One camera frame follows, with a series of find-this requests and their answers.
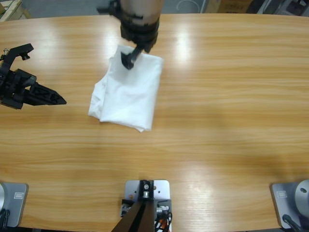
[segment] folded white towel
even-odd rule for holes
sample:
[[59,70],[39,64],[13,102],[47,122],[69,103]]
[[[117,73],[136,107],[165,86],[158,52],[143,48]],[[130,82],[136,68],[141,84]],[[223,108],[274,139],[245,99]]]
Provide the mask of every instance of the folded white towel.
[[134,67],[128,70],[121,63],[121,52],[132,51],[132,47],[118,46],[106,75],[95,84],[88,115],[100,122],[150,131],[163,59],[140,54]]

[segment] white cable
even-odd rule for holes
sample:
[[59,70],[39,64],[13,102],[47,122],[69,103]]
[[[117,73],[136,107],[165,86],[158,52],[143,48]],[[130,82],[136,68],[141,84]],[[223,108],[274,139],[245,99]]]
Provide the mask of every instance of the white cable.
[[203,13],[203,9],[205,8],[206,1],[207,1],[207,0],[203,0],[203,5],[202,5],[201,11],[200,11],[201,14]]
[[183,3],[184,1],[190,1],[190,2],[194,3],[194,4],[197,6],[197,12],[200,12],[200,7],[199,7],[199,5],[198,5],[195,1],[193,1],[193,0],[181,0],[181,1],[177,4],[177,6],[176,6],[176,10],[177,10],[177,11],[179,11],[179,6],[180,6],[180,4]]

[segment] label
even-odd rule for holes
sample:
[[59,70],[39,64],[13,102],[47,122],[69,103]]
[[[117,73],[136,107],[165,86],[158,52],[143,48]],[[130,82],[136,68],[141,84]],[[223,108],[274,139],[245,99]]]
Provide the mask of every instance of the label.
[[277,191],[277,196],[279,198],[287,198],[288,195],[286,195],[286,191]]
[[23,198],[24,198],[24,193],[23,192],[16,192],[14,194],[14,199],[22,200]]

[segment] metal base plate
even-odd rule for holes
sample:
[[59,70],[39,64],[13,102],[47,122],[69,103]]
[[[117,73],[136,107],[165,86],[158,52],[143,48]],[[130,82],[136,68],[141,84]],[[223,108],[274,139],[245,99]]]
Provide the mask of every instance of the metal base plate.
[[[125,198],[130,201],[137,201],[139,195],[139,180],[129,180],[126,182]],[[170,188],[167,180],[154,180],[154,199],[155,200],[170,200]]]
[[293,206],[295,190],[298,184],[298,182],[293,182],[273,184],[271,186],[273,198],[276,203],[278,222],[285,229],[289,229],[291,227],[282,220],[282,216],[284,214],[288,214],[294,222],[301,226],[298,213]]
[[23,213],[28,186],[15,183],[2,183],[2,186],[5,192],[3,208],[10,211],[8,226],[16,227]]

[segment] black clamp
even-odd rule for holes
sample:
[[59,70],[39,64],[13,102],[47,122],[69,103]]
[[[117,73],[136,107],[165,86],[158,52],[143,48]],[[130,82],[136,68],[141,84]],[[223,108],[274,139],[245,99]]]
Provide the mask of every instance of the black clamp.
[[7,228],[9,216],[10,216],[9,210],[2,209],[0,211],[0,230]]
[[0,66],[0,102],[14,109],[21,109],[23,103],[29,105],[61,105],[67,102],[54,90],[41,86],[36,82],[36,76],[17,69],[11,71],[15,58],[29,59],[28,53],[33,50],[32,45],[26,44],[12,48],[1,56]]
[[136,25],[132,19],[143,19],[139,15],[129,15],[121,9],[120,0],[112,0],[108,7],[97,8],[100,14],[110,14],[115,16],[121,22],[121,37],[132,41],[137,46],[132,53],[121,53],[122,64],[127,69],[132,69],[134,62],[140,53],[145,50],[149,53],[158,38],[159,19],[153,24]]

